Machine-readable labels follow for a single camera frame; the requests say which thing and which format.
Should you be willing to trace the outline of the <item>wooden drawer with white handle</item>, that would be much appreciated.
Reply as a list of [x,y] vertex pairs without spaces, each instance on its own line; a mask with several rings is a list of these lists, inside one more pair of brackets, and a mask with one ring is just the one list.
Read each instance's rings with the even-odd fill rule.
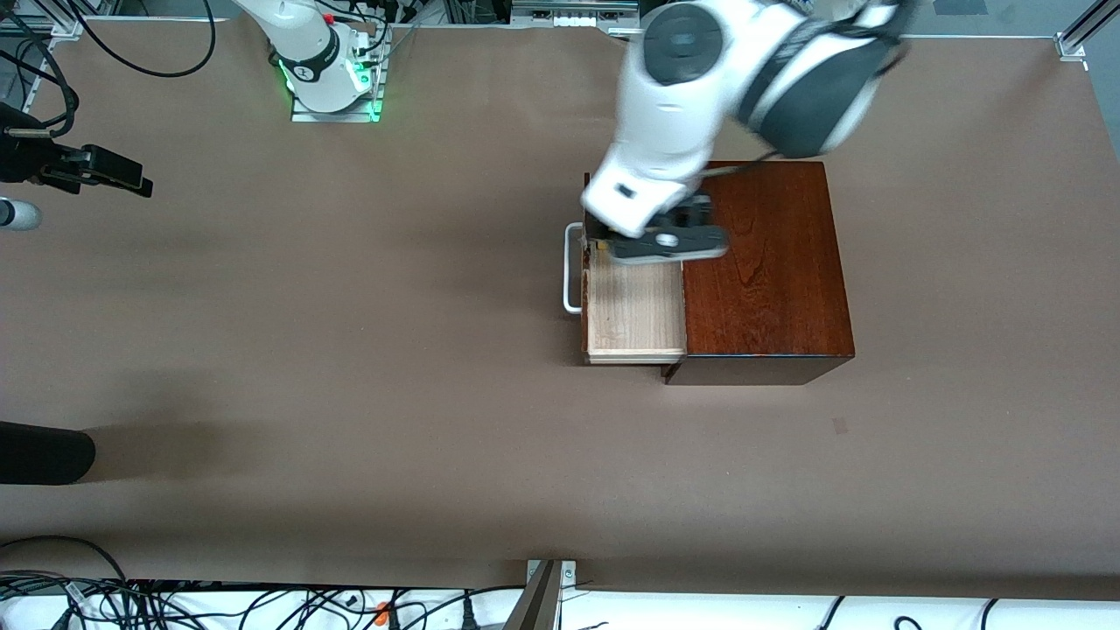
[[563,229],[560,305],[579,324],[579,350],[591,365],[676,364],[687,354],[683,267],[623,265],[585,251],[585,214]]

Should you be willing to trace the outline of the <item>dark brown wooden cabinet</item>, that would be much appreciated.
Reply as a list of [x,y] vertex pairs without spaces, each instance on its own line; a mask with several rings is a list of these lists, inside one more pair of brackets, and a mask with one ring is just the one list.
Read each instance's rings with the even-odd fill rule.
[[827,169],[765,161],[708,177],[728,249],[682,267],[685,355],[673,386],[800,386],[856,355]]

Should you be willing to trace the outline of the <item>white power strip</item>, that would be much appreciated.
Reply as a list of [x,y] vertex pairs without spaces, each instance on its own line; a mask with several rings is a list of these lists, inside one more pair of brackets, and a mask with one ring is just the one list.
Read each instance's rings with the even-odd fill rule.
[[591,27],[603,33],[640,28],[640,0],[507,0],[508,24],[523,27]]

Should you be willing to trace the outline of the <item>black foam cylinder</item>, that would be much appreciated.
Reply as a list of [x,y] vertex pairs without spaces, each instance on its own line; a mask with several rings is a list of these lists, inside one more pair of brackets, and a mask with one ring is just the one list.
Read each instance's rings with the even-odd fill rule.
[[0,421],[0,484],[66,487],[80,482],[96,458],[84,430]]

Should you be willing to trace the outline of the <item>aluminium profile bar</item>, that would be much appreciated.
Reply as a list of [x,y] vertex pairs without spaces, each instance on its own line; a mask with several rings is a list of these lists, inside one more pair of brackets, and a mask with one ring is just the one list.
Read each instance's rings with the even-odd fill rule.
[[501,630],[559,630],[561,599],[576,583],[575,560],[529,560],[528,586]]

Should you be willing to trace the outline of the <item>aluminium frame corner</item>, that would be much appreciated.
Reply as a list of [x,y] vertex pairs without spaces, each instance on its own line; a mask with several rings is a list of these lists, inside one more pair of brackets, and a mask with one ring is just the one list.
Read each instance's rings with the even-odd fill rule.
[[1053,36],[1061,61],[1084,61],[1084,46],[1096,33],[1120,18],[1120,0],[1093,0],[1084,12]]
[[27,67],[45,73],[52,70],[11,16],[24,21],[48,49],[75,39],[80,25],[65,0],[0,0],[0,102],[27,111],[45,82]]

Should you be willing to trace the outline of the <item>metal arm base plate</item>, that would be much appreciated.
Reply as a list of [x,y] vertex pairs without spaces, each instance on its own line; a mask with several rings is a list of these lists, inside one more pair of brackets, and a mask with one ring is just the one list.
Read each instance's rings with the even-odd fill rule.
[[293,123],[377,123],[381,120],[385,87],[377,84],[344,110],[323,113],[309,110],[292,98],[290,119]]

